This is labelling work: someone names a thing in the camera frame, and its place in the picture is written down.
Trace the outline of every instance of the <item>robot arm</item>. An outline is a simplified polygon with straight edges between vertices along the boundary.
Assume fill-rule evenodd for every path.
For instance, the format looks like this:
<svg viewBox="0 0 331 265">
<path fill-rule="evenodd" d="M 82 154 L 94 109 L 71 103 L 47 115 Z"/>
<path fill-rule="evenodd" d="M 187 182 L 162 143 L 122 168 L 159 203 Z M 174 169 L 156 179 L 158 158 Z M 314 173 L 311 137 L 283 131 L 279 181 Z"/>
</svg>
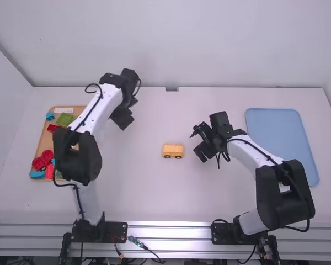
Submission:
<svg viewBox="0 0 331 265">
<path fill-rule="evenodd" d="M 304 167 L 298 160 L 284 161 L 254 143 L 245 131 L 233 130 L 226 112 L 212 114 L 210 120 L 212 128 L 205 122 L 194 126 L 192 136 L 199 134 L 203 139 L 194 148 L 199 159 L 206 162 L 218 153 L 230 161 L 231 155 L 255 176 L 257 207 L 234 218 L 231 227 L 236 241 L 314 217 Z M 281 192 L 280 183 L 289 190 Z"/>
<path fill-rule="evenodd" d="M 90 226 L 104 221 L 95 182 L 102 168 L 102 157 L 93 135 L 109 118 L 121 130 L 133 122 L 129 107 L 137 103 L 134 90 L 139 81 L 134 70 L 124 69 L 121 75 L 106 73 L 100 79 L 100 85 L 86 87 L 85 92 L 94 93 L 94 97 L 81 115 L 68 128 L 53 133 L 56 169 L 63 179 L 71 181 L 68 185 L 77 190 L 80 217 Z M 97 87 L 97 90 L 90 92 L 88 89 L 91 86 Z M 72 148 L 76 144 L 79 150 Z"/>
</svg>

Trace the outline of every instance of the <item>yellow toy car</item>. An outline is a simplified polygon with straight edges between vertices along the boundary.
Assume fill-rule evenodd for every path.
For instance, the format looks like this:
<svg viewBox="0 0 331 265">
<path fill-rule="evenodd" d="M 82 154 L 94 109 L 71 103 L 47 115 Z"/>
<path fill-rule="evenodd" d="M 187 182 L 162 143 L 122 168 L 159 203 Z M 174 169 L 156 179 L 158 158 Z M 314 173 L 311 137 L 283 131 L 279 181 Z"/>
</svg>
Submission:
<svg viewBox="0 0 331 265">
<path fill-rule="evenodd" d="M 184 156 L 184 145 L 164 144 L 162 148 L 162 156 L 165 158 L 175 157 L 180 159 Z"/>
</svg>

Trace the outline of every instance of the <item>blue tray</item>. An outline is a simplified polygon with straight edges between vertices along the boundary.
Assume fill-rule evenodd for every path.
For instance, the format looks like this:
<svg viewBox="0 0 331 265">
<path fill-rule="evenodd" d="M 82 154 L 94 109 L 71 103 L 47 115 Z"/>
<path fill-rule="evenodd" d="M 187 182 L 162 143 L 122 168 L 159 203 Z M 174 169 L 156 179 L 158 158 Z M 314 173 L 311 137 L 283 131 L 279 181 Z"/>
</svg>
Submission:
<svg viewBox="0 0 331 265">
<path fill-rule="evenodd" d="M 302 119 L 294 109 L 248 109 L 248 134 L 258 145 L 284 160 L 297 159 L 305 169 L 310 187 L 319 183 Z"/>
</svg>

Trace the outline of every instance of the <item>red plastic block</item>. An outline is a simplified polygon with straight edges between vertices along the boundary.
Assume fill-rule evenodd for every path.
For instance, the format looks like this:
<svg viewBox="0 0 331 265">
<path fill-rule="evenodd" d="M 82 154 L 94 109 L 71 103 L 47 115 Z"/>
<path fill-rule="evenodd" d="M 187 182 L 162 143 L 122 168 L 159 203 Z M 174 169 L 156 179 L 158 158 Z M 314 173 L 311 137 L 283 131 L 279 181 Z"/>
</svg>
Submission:
<svg viewBox="0 0 331 265">
<path fill-rule="evenodd" d="M 62 128 L 59 125 L 49 124 L 48 128 L 46 128 L 47 131 L 51 133 L 55 133 L 59 128 Z"/>
<path fill-rule="evenodd" d="M 49 163 L 51 163 L 50 162 L 51 159 L 54 158 L 54 153 L 53 153 L 53 151 L 47 149 L 42 152 L 41 158 L 43 159 L 45 165 L 48 165 Z"/>
<path fill-rule="evenodd" d="M 46 163 L 41 157 L 33 159 L 32 166 L 37 170 L 45 170 Z"/>
<path fill-rule="evenodd" d="M 52 179 L 54 174 L 54 164 L 46 165 L 46 179 Z"/>
</svg>

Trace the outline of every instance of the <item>green square tile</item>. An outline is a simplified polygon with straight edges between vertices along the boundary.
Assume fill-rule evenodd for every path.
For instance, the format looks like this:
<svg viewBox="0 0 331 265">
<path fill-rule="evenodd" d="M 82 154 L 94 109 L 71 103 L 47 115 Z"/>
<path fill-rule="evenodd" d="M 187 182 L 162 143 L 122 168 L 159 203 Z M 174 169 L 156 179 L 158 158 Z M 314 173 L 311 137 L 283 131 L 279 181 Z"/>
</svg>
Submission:
<svg viewBox="0 0 331 265">
<path fill-rule="evenodd" d="M 73 120 L 74 120 L 73 115 L 67 113 L 61 113 L 59 118 L 56 120 L 56 124 L 66 128 Z"/>
</svg>

